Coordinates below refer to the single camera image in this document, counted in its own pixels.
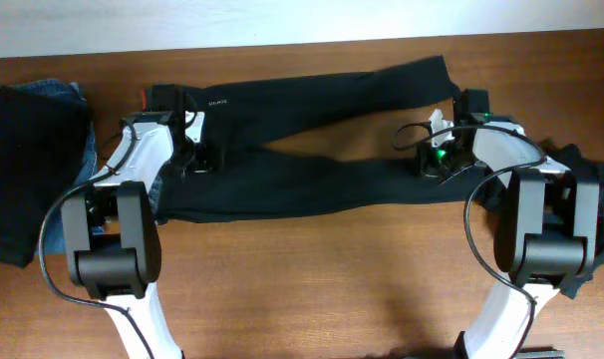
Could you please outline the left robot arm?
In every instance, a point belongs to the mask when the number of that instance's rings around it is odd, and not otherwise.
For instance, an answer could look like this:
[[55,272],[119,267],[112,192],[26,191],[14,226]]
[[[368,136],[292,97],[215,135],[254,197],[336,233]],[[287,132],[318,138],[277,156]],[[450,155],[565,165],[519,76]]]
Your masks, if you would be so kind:
[[120,142],[60,210],[71,281],[82,304],[105,310],[131,358],[181,358],[161,307],[161,245],[154,218],[155,181],[216,169],[203,139],[204,111],[187,89],[154,85],[142,111],[124,117]]

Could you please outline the black leggings red waistband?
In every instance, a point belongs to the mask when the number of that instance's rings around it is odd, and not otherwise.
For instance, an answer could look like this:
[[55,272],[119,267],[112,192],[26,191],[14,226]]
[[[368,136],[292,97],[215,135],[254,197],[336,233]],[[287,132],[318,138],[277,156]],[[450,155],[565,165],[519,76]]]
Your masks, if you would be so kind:
[[314,128],[430,106],[457,92],[440,56],[373,72],[184,87],[187,106],[204,115],[205,164],[164,166],[151,188],[154,214],[161,222],[211,223],[463,200],[482,170],[441,181],[421,177],[415,159],[338,162],[268,149]]

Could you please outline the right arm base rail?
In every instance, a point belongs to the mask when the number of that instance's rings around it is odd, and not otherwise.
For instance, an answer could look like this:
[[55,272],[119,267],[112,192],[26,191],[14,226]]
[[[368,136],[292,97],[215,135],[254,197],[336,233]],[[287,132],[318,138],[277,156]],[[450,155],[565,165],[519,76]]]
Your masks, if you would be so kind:
[[566,359],[565,352],[555,348],[525,349],[517,353],[514,359]]

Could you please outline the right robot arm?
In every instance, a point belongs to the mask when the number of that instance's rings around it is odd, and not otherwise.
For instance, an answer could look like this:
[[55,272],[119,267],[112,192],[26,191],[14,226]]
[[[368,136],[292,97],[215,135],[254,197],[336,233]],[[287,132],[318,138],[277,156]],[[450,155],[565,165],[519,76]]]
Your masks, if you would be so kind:
[[593,267],[599,184],[554,160],[513,118],[494,114],[485,90],[465,90],[453,119],[439,110],[424,122],[418,147],[423,177],[447,182],[486,172],[470,199],[502,185],[493,238],[497,264],[480,265],[496,283],[453,347],[456,358],[525,358],[522,346],[538,312]]

